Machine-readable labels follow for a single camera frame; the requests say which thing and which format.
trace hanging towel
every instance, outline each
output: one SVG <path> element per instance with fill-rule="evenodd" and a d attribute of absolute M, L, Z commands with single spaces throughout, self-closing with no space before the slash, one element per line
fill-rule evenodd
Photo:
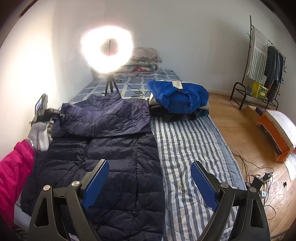
<path fill-rule="evenodd" d="M 251 33 L 251 53 L 249 57 L 248 76 L 262 84 L 268 51 L 268 39 L 253 26 Z"/>

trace mattress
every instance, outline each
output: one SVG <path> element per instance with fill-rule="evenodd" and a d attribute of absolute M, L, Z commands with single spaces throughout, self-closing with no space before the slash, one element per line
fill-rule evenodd
<path fill-rule="evenodd" d="M 151 80 L 180 78 L 174 71 L 166 69 L 160 69 L 150 76 L 116 78 L 123 98 L 148 98 L 150 92 L 147 83 Z M 105 86 L 106 78 L 98 78 L 74 97 L 71 103 L 85 100 L 91 94 L 102 95 Z M 158 145 L 165 190 L 163 240 L 197 240 L 213 211 L 205 205 L 191 178 L 191 164 L 198 160 L 220 182 L 227 182 L 233 188 L 246 189 L 237 162 L 210 116 L 173 123 L 152 117 L 151 128 Z M 237 207 L 234 207 L 221 240 L 228 239 L 236 213 Z"/>

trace blue gripper pad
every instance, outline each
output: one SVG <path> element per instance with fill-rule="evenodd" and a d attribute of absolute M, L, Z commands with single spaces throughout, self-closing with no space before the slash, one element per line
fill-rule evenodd
<path fill-rule="evenodd" d="M 92 206 L 99 195 L 99 192 L 108 176 L 109 163 L 106 161 L 103 166 L 97 171 L 93 179 L 89 182 L 88 186 L 84 190 L 84 198 L 82 207 L 87 210 L 89 206 Z"/>
<path fill-rule="evenodd" d="M 197 185 L 197 188 L 200 191 L 205 204 L 208 207 L 211 207 L 213 211 L 216 211 L 218 207 L 218 203 L 216 201 L 216 192 L 195 162 L 191 165 L 191 176 Z"/>

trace jacket sleeve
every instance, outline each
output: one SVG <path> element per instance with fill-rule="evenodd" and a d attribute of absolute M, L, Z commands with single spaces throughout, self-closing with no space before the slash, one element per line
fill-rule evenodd
<path fill-rule="evenodd" d="M 0 214 L 10 229 L 13 226 L 15 202 L 32 172 L 34 156 L 33 148 L 23 140 L 0 161 Z"/>

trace shelf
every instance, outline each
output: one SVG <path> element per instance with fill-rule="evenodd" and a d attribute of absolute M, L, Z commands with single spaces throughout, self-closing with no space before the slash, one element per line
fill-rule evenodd
<path fill-rule="evenodd" d="M 237 90 L 239 93 L 241 93 L 242 95 L 244 95 L 244 91 L 243 90 L 240 90 L 240 89 L 237 89 L 237 88 L 235 88 L 235 90 Z M 269 105 L 272 105 L 272 106 L 276 107 L 276 105 L 274 103 L 268 101 L 267 99 L 260 100 L 260 99 L 257 99 L 255 97 L 251 96 L 251 95 L 248 95 L 248 94 L 247 94 L 246 97 L 251 98 L 251 99 L 256 100 L 256 101 L 259 101 L 259 102 L 262 102 L 262 103 L 265 103 L 266 105 L 269 104 Z"/>

